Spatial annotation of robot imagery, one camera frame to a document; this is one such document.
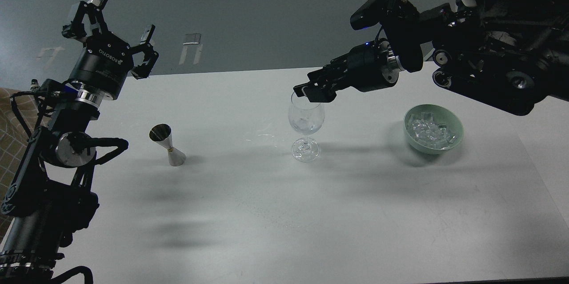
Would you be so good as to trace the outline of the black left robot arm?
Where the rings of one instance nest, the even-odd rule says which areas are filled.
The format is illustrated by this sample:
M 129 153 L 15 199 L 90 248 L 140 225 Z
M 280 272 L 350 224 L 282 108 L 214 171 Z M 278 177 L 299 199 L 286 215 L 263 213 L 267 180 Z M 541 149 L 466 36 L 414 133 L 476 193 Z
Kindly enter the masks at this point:
M 93 283 L 86 266 L 58 276 L 53 268 L 64 257 L 59 249 L 71 245 L 99 207 L 91 191 L 94 169 L 127 150 L 128 141 L 91 137 L 87 126 L 100 116 L 102 101 L 119 97 L 128 74 L 148 78 L 159 57 L 151 44 L 155 26 L 130 45 L 108 29 L 107 2 L 72 6 L 62 35 L 83 50 L 67 81 L 33 81 L 30 90 L 9 98 L 27 147 L 1 204 L 2 215 L 14 219 L 1 252 L 3 284 L 62 284 L 79 274 Z

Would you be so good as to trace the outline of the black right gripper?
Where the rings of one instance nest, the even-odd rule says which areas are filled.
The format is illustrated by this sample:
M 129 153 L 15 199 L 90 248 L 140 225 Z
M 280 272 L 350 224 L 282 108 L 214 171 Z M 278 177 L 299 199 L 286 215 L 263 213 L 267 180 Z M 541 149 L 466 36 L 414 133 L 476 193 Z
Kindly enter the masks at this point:
M 337 91 L 350 86 L 360 92 L 395 86 L 398 61 L 388 42 L 367 42 L 309 72 L 308 78 L 309 82 L 293 87 L 297 97 L 307 97 L 309 102 L 333 102 Z

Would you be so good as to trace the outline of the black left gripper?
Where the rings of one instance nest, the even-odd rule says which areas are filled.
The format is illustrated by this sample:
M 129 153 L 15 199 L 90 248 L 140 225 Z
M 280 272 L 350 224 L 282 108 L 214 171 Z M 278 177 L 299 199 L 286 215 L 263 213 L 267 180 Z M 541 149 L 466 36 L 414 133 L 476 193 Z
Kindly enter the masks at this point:
M 153 24 L 146 27 L 137 45 L 112 35 L 102 15 L 107 2 L 90 0 L 74 4 L 61 34 L 83 44 L 69 81 L 101 90 L 104 99 L 116 100 L 128 73 L 137 80 L 148 78 L 159 53 L 150 43 L 155 31 Z M 144 59 L 141 64 L 134 65 L 133 56 L 138 53 L 143 53 Z

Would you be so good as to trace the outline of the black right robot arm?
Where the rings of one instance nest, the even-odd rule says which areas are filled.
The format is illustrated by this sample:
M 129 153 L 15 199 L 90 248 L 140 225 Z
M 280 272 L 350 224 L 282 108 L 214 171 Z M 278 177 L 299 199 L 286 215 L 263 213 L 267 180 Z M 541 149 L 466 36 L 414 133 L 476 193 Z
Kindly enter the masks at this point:
M 419 12 L 408 0 L 368 0 L 351 17 L 360 30 L 379 24 L 385 38 L 353 47 L 317 71 L 293 93 L 330 103 L 349 87 L 391 88 L 400 72 L 418 72 L 421 45 L 433 45 L 433 82 L 445 90 L 516 116 L 546 97 L 568 100 L 568 13 L 527 19 L 481 17 L 474 0 Z

